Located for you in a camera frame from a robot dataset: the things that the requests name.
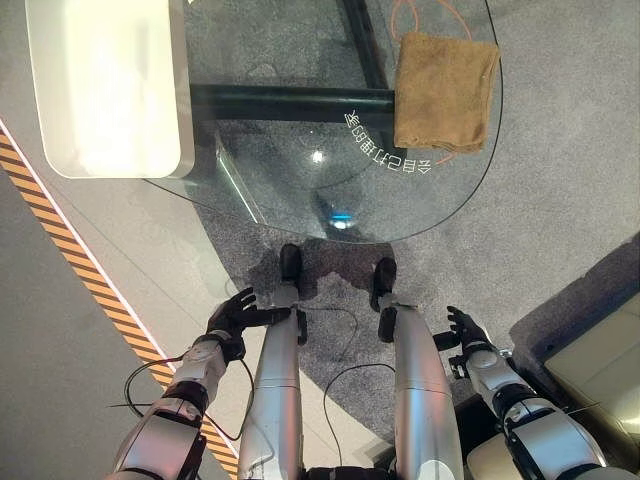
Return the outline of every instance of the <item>black metal frame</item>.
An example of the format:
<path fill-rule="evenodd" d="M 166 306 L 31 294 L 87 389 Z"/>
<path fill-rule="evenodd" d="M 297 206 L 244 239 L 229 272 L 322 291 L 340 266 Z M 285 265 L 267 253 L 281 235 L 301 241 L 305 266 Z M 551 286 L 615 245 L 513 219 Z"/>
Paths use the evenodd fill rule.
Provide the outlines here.
<path fill-rule="evenodd" d="M 342 0 L 367 89 L 191 85 L 195 120 L 284 120 L 339 123 L 355 110 L 393 146 L 394 92 L 389 90 L 365 0 Z"/>

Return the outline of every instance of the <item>black cable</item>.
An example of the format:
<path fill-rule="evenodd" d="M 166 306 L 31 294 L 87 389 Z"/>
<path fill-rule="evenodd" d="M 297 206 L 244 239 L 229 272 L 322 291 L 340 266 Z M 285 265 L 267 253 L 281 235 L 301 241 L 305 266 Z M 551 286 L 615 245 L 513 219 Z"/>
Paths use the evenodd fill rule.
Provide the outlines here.
<path fill-rule="evenodd" d="M 138 410 L 138 408 L 136 407 L 136 404 L 134 404 L 133 401 L 131 400 L 131 382 L 133 381 L 133 379 L 136 378 L 140 374 L 140 372 L 142 372 L 143 370 L 146 370 L 149 367 L 153 367 L 154 365 L 164 365 L 165 363 L 179 362 L 182 360 L 185 353 L 183 353 L 179 357 L 161 358 L 160 360 L 154 360 L 153 362 L 145 363 L 143 365 L 140 365 L 133 372 L 131 372 L 131 374 L 127 378 L 127 381 L 124 382 L 124 399 L 127 402 L 127 406 L 129 407 L 129 409 L 137 417 L 142 417 L 143 413 L 140 410 Z"/>
<path fill-rule="evenodd" d="M 125 404 L 116 404 L 116 405 L 109 405 L 110 407 L 121 407 L 121 406 L 127 406 L 129 407 L 129 409 L 138 417 L 142 417 L 144 414 L 138 410 L 137 406 L 150 406 L 152 405 L 151 403 L 133 403 L 133 401 L 131 400 L 131 382 L 133 381 L 134 378 L 136 378 L 136 376 L 138 376 L 140 374 L 140 372 L 142 372 L 143 370 L 146 370 L 149 367 L 152 367 L 153 365 L 160 365 L 160 364 L 164 364 L 164 363 L 173 363 L 173 362 L 179 362 L 182 360 L 182 358 L 184 357 L 184 353 L 182 355 L 180 355 L 179 357 L 175 357 L 175 358 L 163 358 L 160 360 L 154 360 L 153 362 L 149 362 L 149 363 L 145 363 L 144 365 L 139 366 L 138 368 L 136 368 L 133 372 L 131 372 L 131 375 L 129 375 L 129 377 L 127 378 L 127 381 L 124 384 L 124 398 L 125 401 L 127 403 Z M 251 383 L 251 393 L 249 396 L 249 403 L 247 405 L 247 411 L 244 414 L 244 418 L 242 419 L 242 424 L 240 425 L 240 431 L 238 432 L 238 435 L 236 435 L 235 437 L 229 435 L 227 432 L 225 432 L 222 427 L 220 427 L 220 425 L 218 425 L 216 423 L 216 421 L 211 418 L 209 415 L 207 415 L 206 413 L 204 414 L 204 416 L 206 418 L 209 419 L 209 421 L 211 423 L 213 423 L 216 428 L 218 430 L 220 430 L 220 432 L 227 437 L 229 440 L 233 440 L 236 441 L 240 438 L 240 436 L 242 435 L 242 431 L 244 430 L 244 424 L 247 420 L 247 415 L 249 414 L 249 410 L 251 410 L 251 406 L 253 405 L 253 397 L 255 394 L 255 386 L 253 383 L 253 375 L 251 374 L 251 370 L 249 370 L 249 367 L 247 366 L 247 364 L 245 363 L 244 360 L 240 360 L 240 363 L 242 363 L 242 366 L 244 367 L 245 371 L 247 372 L 247 375 L 249 376 L 249 382 Z"/>
<path fill-rule="evenodd" d="M 338 373 L 335 377 L 331 379 L 327 386 L 324 389 L 324 395 L 322 396 L 322 409 L 324 410 L 324 418 L 327 420 L 327 424 L 329 425 L 329 430 L 331 430 L 331 435 L 333 435 L 333 440 L 336 442 L 336 447 L 338 447 L 338 457 L 340 458 L 340 466 L 342 466 L 342 450 L 340 449 L 340 442 L 338 441 L 338 437 L 336 436 L 336 432 L 333 430 L 333 425 L 331 425 L 331 420 L 329 419 L 329 414 L 327 413 L 327 394 L 329 393 L 329 389 L 331 385 L 334 384 L 338 378 L 344 375 L 347 372 L 352 370 L 357 370 L 359 368 L 365 367 L 385 367 L 395 373 L 396 369 L 391 365 L 387 365 L 386 363 L 363 363 L 361 365 L 356 365 L 354 367 L 345 368 L 340 373 Z"/>
<path fill-rule="evenodd" d="M 240 424 L 240 430 L 238 431 L 238 435 L 236 435 L 235 437 L 232 437 L 227 432 L 225 432 L 222 429 L 222 427 L 218 425 L 213 418 L 207 415 L 206 412 L 204 414 L 204 416 L 207 417 L 207 419 L 211 423 L 213 423 L 218 430 L 220 430 L 220 433 L 222 433 L 225 437 L 227 437 L 229 440 L 232 440 L 232 441 L 236 441 L 242 436 L 242 432 L 244 431 L 244 424 L 247 421 L 247 417 L 249 416 L 249 411 L 251 410 L 251 406 L 253 405 L 253 397 L 255 395 L 255 386 L 253 384 L 253 375 L 251 375 L 251 370 L 249 370 L 249 367 L 244 362 L 244 360 L 240 359 L 240 363 L 242 363 L 242 366 L 244 367 L 244 369 L 247 372 L 247 375 L 249 376 L 249 382 L 251 382 L 251 393 L 249 396 L 249 402 L 247 403 L 247 410 L 245 411 L 244 418 L 242 419 L 242 423 Z"/>
<path fill-rule="evenodd" d="M 344 312 L 353 319 L 353 333 L 351 334 L 351 337 L 349 337 L 349 341 L 347 341 L 347 343 L 345 344 L 344 348 L 342 349 L 342 352 L 340 352 L 340 355 L 338 356 L 338 360 L 336 361 L 336 363 L 340 363 L 344 359 L 345 355 L 347 354 L 347 350 L 353 343 L 353 340 L 356 338 L 356 334 L 358 333 L 358 329 L 360 327 L 360 323 L 358 322 L 358 317 L 356 316 L 356 314 L 353 313 L 351 310 L 347 310 L 346 308 L 341 308 L 341 307 L 308 307 L 306 305 L 299 305 L 299 307 L 300 307 L 300 310 L 303 310 L 303 311 L 310 310 L 315 312 L 322 312 L 322 311 Z"/>

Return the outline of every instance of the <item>silver robot leg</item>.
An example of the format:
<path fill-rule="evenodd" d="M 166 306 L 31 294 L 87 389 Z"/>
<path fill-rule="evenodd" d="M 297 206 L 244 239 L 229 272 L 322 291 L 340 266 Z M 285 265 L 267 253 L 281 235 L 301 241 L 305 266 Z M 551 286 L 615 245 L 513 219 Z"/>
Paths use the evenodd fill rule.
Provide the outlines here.
<path fill-rule="evenodd" d="M 302 470 L 297 301 L 293 284 L 275 292 L 276 306 L 293 308 L 287 320 L 267 328 L 240 445 L 240 479 L 295 480 Z"/>
<path fill-rule="evenodd" d="M 385 294 L 379 303 L 383 315 L 395 315 L 398 478 L 461 480 L 464 473 L 453 400 L 433 336 L 420 313 L 394 294 Z"/>

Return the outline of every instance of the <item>blue light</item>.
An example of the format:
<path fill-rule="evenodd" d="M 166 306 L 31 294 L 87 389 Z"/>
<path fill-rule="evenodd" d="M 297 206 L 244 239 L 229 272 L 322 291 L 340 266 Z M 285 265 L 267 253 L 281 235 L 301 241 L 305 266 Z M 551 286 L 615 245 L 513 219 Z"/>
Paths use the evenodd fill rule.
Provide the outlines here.
<path fill-rule="evenodd" d="M 334 213 L 331 215 L 331 220 L 351 220 L 352 218 L 348 213 Z"/>

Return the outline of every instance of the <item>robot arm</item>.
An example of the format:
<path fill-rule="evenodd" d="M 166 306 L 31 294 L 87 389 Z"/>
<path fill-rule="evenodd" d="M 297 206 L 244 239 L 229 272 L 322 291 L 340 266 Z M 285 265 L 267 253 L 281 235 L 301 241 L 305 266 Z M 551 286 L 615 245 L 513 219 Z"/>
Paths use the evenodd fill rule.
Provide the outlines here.
<path fill-rule="evenodd" d="M 209 320 L 207 333 L 182 358 L 162 398 L 153 403 L 122 442 L 107 480 L 194 479 L 206 445 L 202 418 L 230 361 L 244 357 L 242 331 L 288 318 L 288 308 L 257 310 L 246 289 Z"/>
<path fill-rule="evenodd" d="M 589 432 L 540 397 L 469 315 L 454 307 L 448 309 L 463 353 L 450 359 L 454 375 L 468 376 L 474 390 L 494 413 L 524 479 L 635 478 L 624 470 L 606 467 L 604 455 Z"/>

